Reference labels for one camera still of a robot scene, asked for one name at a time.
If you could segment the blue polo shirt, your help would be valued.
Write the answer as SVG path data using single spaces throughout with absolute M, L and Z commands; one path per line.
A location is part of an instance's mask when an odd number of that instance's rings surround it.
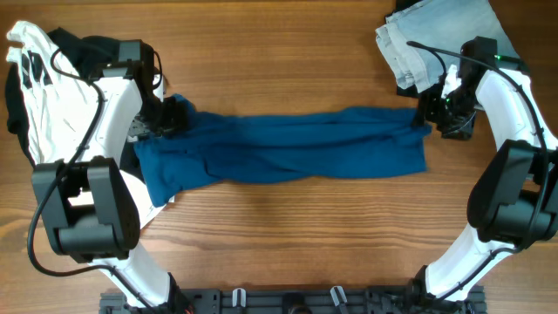
M 307 115 L 225 116 L 202 112 L 180 95 L 188 128 L 134 144 L 151 201 L 221 181 L 274 184 L 321 176 L 377 179 L 426 170 L 430 126 L 415 110 L 353 106 Z

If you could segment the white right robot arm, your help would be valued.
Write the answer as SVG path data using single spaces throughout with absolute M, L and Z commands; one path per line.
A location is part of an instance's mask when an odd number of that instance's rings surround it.
M 467 225 L 445 254 L 424 266 L 399 302 L 409 312 L 473 307 L 475 284 L 494 266 L 557 232 L 557 139 L 548 130 L 518 58 L 476 37 L 439 82 L 420 93 L 415 126 L 433 123 L 446 139 L 471 137 L 477 111 L 488 118 L 496 155 L 474 185 Z

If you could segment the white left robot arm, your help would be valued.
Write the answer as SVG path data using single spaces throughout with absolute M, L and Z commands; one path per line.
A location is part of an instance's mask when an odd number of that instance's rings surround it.
M 157 128 L 163 84 L 159 54 L 140 40 L 119 43 L 118 54 L 81 77 L 63 70 L 56 49 L 53 75 L 94 92 L 94 113 L 69 160 L 37 165 L 37 209 L 27 238 L 31 264 L 48 276 L 102 270 L 126 296 L 132 312 L 191 313 L 173 276 L 140 244 L 140 213 L 119 163 L 134 119 Z

